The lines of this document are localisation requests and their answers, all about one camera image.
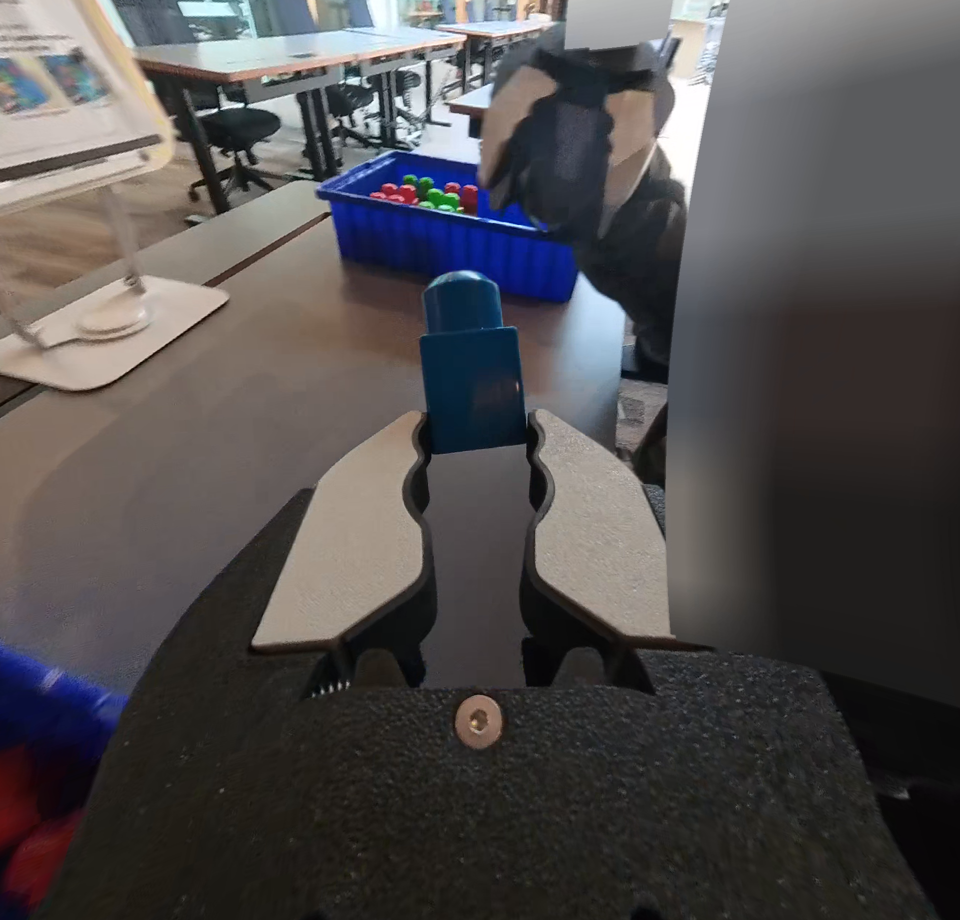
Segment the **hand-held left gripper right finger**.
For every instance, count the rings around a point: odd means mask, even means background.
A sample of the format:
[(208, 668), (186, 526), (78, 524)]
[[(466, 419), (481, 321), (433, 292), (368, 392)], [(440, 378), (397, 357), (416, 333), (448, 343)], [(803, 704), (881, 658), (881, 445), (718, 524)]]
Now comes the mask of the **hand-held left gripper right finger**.
[(666, 540), (640, 480), (545, 409), (529, 415), (527, 458), (520, 610), (531, 633), (552, 647), (670, 647)]

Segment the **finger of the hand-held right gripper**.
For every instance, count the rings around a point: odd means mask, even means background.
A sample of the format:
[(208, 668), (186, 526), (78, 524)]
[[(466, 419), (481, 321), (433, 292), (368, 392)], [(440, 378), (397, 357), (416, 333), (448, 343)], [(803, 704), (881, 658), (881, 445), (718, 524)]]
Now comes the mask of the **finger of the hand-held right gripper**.
[(656, 92), (623, 90), (608, 94), (606, 113), (612, 120), (604, 186), (604, 208), (620, 208), (637, 189), (657, 144)]
[(534, 103), (551, 97), (557, 82), (545, 72), (522, 65), (492, 94), (481, 124), (480, 185), (495, 184), (498, 165), (519, 124), (529, 115)]

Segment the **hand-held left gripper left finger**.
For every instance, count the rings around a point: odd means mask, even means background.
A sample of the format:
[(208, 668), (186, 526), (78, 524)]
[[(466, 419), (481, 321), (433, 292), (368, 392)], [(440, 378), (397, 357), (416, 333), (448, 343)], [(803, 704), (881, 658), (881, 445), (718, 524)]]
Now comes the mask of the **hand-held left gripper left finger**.
[(426, 414), (402, 414), (316, 484), (252, 650), (335, 650), (381, 634), (418, 645), (437, 616), (422, 441)]

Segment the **blue plastic bin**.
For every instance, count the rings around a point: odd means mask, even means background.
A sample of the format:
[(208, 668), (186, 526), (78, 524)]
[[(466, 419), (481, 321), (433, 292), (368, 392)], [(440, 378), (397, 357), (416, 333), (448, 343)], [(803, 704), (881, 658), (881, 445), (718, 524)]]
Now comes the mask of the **blue plastic bin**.
[(127, 697), (1, 649), (1, 778), (25, 770), (42, 818), (85, 814), (107, 745)]
[[(477, 175), (477, 165), (465, 161), (392, 150), (319, 183), (316, 194), (330, 206), (344, 260), (428, 278), (472, 270), (510, 295), (570, 301), (578, 275), (570, 248), (534, 227), (516, 204), (494, 210)], [(423, 179), (434, 191), (474, 188), (471, 212), (422, 210), (386, 190)]]

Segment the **blue mega block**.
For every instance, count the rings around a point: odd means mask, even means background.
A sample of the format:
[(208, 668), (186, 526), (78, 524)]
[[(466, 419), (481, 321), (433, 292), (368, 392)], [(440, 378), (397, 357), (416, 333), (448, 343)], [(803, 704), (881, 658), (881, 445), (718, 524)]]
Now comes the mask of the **blue mega block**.
[(520, 336), (503, 320), (498, 286), (451, 271), (424, 290), (419, 339), (431, 451), (458, 454), (526, 441)]

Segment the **person's right forearm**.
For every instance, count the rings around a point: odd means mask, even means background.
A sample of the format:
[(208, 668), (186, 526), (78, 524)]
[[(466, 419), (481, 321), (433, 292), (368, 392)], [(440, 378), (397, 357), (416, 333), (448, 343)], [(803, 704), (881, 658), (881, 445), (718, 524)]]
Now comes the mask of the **person's right forearm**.
[(686, 189), (661, 146), (603, 237), (573, 245), (579, 270), (631, 321), (639, 374), (666, 383), (680, 264), (688, 223)]

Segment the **pile of mega blocks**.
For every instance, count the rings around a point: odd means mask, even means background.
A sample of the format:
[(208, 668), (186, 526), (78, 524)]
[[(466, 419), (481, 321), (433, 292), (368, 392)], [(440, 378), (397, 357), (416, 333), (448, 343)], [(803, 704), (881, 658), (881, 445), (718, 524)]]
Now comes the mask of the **pile of mega blocks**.
[(479, 190), (471, 182), (450, 180), (440, 183), (429, 176), (408, 173), (401, 182), (384, 181), (379, 189), (368, 194), (374, 201), (385, 201), (426, 211), (476, 217), (479, 214)]

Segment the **printed instruction sheet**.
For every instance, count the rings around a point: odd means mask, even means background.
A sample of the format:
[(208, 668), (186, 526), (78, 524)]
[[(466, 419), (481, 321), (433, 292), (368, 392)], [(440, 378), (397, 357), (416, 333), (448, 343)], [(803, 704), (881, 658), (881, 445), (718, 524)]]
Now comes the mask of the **printed instruction sheet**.
[(1, 0), (2, 178), (153, 148), (170, 125), (99, 0)]

